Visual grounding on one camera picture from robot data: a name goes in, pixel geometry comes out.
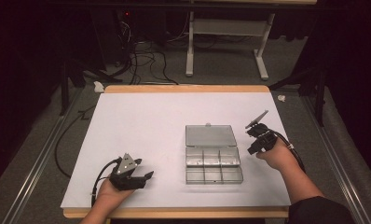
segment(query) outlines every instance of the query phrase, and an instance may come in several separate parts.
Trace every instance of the white tabletop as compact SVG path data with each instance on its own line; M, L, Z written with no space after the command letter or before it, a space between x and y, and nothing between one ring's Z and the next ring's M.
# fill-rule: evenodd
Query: white tabletop
M247 152L254 139L245 126L265 110L261 122L286 136L270 92L103 93L61 208L88 211L97 175L125 153L143 159L133 176L154 175L118 210L286 207L290 201L280 173ZM186 125L206 123L231 125L240 151L240 185L186 184Z

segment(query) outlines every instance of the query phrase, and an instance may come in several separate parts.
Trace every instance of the metal box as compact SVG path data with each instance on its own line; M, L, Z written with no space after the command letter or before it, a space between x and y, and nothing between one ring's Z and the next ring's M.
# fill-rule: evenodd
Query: metal box
M185 126L187 184L241 184L243 174L230 125Z

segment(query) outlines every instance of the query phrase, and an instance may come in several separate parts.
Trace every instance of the white table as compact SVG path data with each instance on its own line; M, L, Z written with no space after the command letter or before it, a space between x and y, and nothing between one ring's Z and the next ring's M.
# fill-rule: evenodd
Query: white table
M103 167L130 153L143 159L133 176L154 171L111 217L287 217L282 177L247 148L245 126L261 122L285 136L265 86L111 86L99 99L62 201L66 217L83 217ZM186 125L231 125L243 171L240 185L186 184Z

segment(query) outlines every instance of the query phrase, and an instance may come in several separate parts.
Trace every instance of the metal rail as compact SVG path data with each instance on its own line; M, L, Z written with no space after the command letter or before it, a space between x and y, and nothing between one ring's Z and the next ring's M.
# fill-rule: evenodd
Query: metal rail
M346 200L348 201L350 210L353 214L355 221L359 224L371 224L369 215L366 213L365 208L363 204L361 203L360 198L357 194L357 191L355 190L353 184L351 183L351 180L348 174L346 173L346 170L343 167L342 162L340 158L338 157L333 145L331 144L331 141L324 127L321 127L319 122L314 117L313 104L310 98L302 97L302 101L306 109L309 111L309 115L312 118L314 125L316 126L316 129L319 132L319 135L323 140L323 143L325 145L325 152L328 156L328 160L331 163L331 166L334 171L334 175L337 178L337 182L339 183L339 186L342 188L343 194Z
M81 89L76 90L76 95L72 103L69 105L64 115L60 116L57 122L55 123L55 126L53 127L51 133L49 134L46 143L41 149L41 152L38 158L36 159L33 168L31 169L31 172L26 177L20 189L20 192L18 193L16 199L14 200L10 209L8 210L6 217L2 222L3 224L18 222L18 219L22 214L23 208L27 204L32 192L34 191L34 187L36 186L37 181L39 180L40 176L44 171L44 168L48 163L49 156L52 154L51 152L55 148L55 143L58 140L62 126L66 121L66 118L69 116L70 111L76 104L81 92L82 92Z

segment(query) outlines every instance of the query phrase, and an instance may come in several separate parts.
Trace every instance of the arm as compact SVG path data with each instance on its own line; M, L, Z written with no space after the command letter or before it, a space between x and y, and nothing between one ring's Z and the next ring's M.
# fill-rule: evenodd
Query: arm
M278 138L272 150L258 152L256 157L265 160L270 167L282 174L291 203L316 196L324 197L322 192L301 170L293 154L280 138Z
M133 190L118 190L108 179L99 188L98 197L81 224L102 224L107 217L132 193Z

